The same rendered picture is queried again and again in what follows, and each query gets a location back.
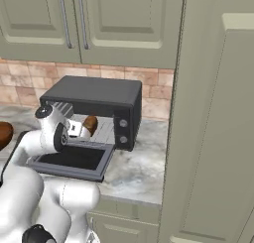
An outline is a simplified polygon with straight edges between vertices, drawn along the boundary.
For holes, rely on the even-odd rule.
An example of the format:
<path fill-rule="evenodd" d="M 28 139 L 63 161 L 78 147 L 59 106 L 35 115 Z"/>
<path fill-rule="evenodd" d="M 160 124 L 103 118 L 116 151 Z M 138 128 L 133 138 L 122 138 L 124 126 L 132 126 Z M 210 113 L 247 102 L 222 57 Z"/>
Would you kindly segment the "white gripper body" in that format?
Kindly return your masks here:
<path fill-rule="evenodd" d="M 87 141 L 87 140 L 90 139 L 91 133 L 90 133 L 90 131 L 87 128 L 82 127 L 79 137 L 84 139 L 85 141 Z"/>

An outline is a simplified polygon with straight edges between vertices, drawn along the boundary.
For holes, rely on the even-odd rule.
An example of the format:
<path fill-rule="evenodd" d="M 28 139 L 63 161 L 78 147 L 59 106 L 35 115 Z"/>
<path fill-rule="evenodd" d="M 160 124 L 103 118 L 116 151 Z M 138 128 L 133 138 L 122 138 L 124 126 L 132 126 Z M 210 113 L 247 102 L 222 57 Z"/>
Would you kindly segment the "brown bread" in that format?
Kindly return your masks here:
<path fill-rule="evenodd" d="M 90 135 L 93 135 L 98 126 L 98 120 L 95 116 L 87 116 L 82 124 L 89 132 Z"/>

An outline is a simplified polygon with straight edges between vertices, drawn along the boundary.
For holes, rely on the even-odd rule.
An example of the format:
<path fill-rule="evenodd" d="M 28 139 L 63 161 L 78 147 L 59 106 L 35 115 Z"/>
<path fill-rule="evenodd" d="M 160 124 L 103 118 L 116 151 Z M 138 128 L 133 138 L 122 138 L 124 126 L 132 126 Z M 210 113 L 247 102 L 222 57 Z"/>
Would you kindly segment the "grey toaster oven door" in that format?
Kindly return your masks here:
<path fill-rule="evenodd" d="M 103 182 L 113 144 L 69 142 L 61 152 L 32 157 L 27 166 L 51 176 Z"/>

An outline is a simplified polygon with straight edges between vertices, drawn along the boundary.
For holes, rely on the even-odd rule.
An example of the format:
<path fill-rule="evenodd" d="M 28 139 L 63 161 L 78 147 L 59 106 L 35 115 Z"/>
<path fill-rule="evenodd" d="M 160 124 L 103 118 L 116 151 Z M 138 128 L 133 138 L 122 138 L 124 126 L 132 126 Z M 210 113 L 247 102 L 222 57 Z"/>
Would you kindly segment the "black toaster oven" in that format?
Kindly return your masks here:
<path fill-rule="evenodd" d="M 115 148 L 133 150 L 142 116 L 140 80 L 66 75 L 40 97 L 40 102 L 70 103 L 75 114 L 111 117 Z M 121 119 L 128 122 L 127 127 L 119 125 Z M 127 143 L 120 143 L 121 136 L 127 137 Z"/>

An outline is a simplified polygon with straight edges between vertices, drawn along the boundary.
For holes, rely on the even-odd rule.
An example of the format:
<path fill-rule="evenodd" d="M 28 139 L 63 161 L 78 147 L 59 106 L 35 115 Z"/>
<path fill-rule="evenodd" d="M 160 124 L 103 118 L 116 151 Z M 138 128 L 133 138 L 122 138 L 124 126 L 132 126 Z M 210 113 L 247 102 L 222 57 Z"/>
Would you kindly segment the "brown bowl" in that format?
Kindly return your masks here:
<path fill-rule="evenodd" d="M 3 150 L 12 140 L 14 134 L 13 126 L 8 123 L 0 122 L 0 151 Z"/>

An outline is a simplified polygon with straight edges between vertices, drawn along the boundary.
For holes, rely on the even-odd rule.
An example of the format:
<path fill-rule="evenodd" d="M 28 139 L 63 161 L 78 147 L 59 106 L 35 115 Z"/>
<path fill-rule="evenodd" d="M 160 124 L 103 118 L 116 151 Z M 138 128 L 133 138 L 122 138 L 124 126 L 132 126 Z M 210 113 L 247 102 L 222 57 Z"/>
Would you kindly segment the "grey-green drawer front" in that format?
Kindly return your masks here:
<path fill-rule="evenodd" d="M 103 195 L 94 210 L 141 222 L 156 224 L 159 222 L 161 205 L 140 200 Z"/>

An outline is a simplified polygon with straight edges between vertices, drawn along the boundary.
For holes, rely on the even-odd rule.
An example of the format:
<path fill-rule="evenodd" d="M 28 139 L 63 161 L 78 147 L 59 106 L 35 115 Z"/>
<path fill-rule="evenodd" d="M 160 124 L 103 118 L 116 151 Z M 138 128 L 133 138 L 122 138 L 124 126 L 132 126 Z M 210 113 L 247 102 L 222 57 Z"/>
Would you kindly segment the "tall grey-green cupboard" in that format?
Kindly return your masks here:
<path fill-rule="evenodd" d="M 158 243 L 254 243 L 254 0 L 184 0 Z"/>

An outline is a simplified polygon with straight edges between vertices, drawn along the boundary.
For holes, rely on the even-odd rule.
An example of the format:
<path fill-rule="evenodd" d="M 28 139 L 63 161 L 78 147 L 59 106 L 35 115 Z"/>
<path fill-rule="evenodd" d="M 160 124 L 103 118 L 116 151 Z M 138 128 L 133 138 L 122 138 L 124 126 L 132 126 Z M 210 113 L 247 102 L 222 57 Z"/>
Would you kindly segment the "grey-green wall cupboard door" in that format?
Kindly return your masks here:
<path fill-rule="evenodd" d="M 72 49 L 65 41 L 60 0 L 0 0 L 0 58 L 80 62 L 73 0 L 64 0 Z"/>
<path fill-rule="evenodd" d="M 89 50 L 83 47 L 78 0 L 74 6 L 83 63 L 175 66 L 183 0 L 82 1 Z"/>

